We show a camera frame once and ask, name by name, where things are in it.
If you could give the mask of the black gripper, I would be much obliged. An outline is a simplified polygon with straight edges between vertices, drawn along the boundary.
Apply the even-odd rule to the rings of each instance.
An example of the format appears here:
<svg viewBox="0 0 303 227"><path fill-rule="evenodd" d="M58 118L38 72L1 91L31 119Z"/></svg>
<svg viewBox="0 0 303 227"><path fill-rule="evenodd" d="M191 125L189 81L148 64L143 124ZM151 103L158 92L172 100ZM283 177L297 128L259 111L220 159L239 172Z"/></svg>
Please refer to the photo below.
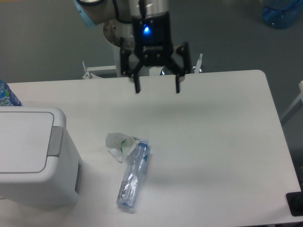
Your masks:
<svg viewBox="0 0 303 227"><path fill-rule="evenodd" d="M141 85L139 71L143 66L166 66L175 75L176 93L181 92L181 82L185 75L191 72L191 57L188 42L175 46L171 41L170 15L168 12L152 15L142 19L132 17L134 32L134 51L127 47L126 40L120 38L120 69L123 76L127 76L140 93ZM134 68L130 67L130 56L138 58ZM172 55L182 59L179 65Z"/></svg>

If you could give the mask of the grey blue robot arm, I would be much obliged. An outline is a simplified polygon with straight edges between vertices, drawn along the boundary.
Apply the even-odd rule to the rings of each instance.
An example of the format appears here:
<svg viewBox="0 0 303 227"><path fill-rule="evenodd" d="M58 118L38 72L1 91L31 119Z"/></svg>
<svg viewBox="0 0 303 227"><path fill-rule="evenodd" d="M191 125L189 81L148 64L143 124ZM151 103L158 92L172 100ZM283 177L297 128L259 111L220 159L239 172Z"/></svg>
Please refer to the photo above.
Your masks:
<svg viewBox="0 0 303 227"><path fill-rule="evenodd" d="M119 47L120 75L128 77L140 93L142 68L166 67L175 75L176 92L192 70L188 42L174 46L167 0L75 0L74 5L88 27L111 25Z"/></svg>

